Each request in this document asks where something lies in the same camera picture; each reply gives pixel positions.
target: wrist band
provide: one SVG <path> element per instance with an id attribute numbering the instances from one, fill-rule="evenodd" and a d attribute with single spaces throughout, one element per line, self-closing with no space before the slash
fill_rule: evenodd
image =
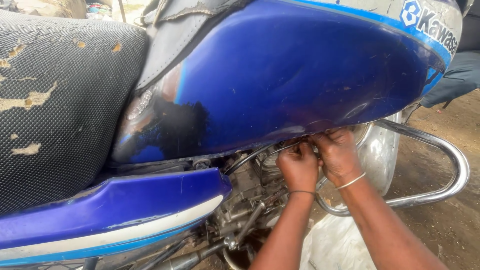
<path id="1" fill-rule="evenodd" d="M 310 192 L 310 191 L 305 191 L 305 190 L 294 190 L 294 191 L 290 191 L 288 193 L 288 196 L 290 196 L 290 194 L 294 193 L 294 192 L 305 192 L 305 193 L 309 193 L 309 194 L 312 194 L 313 195 L 313 198 L 317 198 L 315 192 Z"/>
<path id="2" fill-rule="evenodd" d="M 363 176 L 365 176 L 366 173 L 367 173 L 367 172 L 362 173 L 359 177 L 355 178 L 352 182 L 350 182 L 350 183 L 348 183 L 348 184 L 345 184 L 345 185 L 342 185 L 342 186 L 339 186 L 339 187 L 336 187 L 335 189 L 338 190 L 338 189 L 340 189 L 340 188 L 344 188 L 344 187 L 347 187 L 347 186 L 355 183 L 355 181 L 357 181 L 358 179 L 360 179 L 360 178 L 362 178 Z"/>

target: fuel tank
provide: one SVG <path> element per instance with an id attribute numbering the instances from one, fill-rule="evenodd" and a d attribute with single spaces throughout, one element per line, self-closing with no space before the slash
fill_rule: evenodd
<path id="1" fill-rule="evenodd" d="M 392 115 L 440 80 L 461 27 L 454 0 L 253 1 L 140 89 L 111 164 L 218 157 Z"/>

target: silver bangle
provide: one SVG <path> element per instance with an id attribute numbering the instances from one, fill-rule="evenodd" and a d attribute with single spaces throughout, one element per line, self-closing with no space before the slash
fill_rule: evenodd
<path id="1" fill-rule="evenodd" d="M 351 184 L 355 183 L 355 181 L 357 181 L 358 179 L 360 179 L 360 178 L 362 178 L 363 176 L 365 176 L 365 174 L 366 174 L 366 173 L 367 173 L 367 172 L 364 172 L 364 173 L 362 173 L 362 174 L 361 174 L 359 177 L 355 178 L 355 179 L 354 179 L 352 182 L 350 182 L 350 183 L 348 183 L 348 184 L 345 184 L 345 185 L 342 185 L 342 186 L 336 187 L 336 188 L 335 188 L 335 190 L 338 190 L 338 189 L 340 189 L 340 188 L 347 187 L 347 186 L 349 186 L 349 185 L 351 185 Z"/>

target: hand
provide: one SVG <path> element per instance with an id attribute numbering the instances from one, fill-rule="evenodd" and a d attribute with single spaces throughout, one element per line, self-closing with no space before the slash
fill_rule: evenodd
<path id="1" fill-rule="evenodd" d="M 296 141 L 288 140 L 285 146 Z M 276 159 L 276 165 L 282 171 L 288 190 L 315 192 L 318 179 L 318 159 L 312 146 L 303 141 L 298 145 L 284 149 Z"/>
<path id="2" fill-rule="evenodd" d="M 347 184 L 363 173 L 355 138 L 347 128 L 310 135 L 309 141 L 317 146 L 321 155 L 318 165 L 335 186 Z"/>

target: black textured seat cover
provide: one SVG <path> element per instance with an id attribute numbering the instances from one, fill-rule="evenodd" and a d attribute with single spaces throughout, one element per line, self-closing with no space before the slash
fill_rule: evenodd
<path id="1" fill-rule="evenodd" d="M 0 214 L 91 183 L 146 50 L 133 25 L 0 10 Z"/>

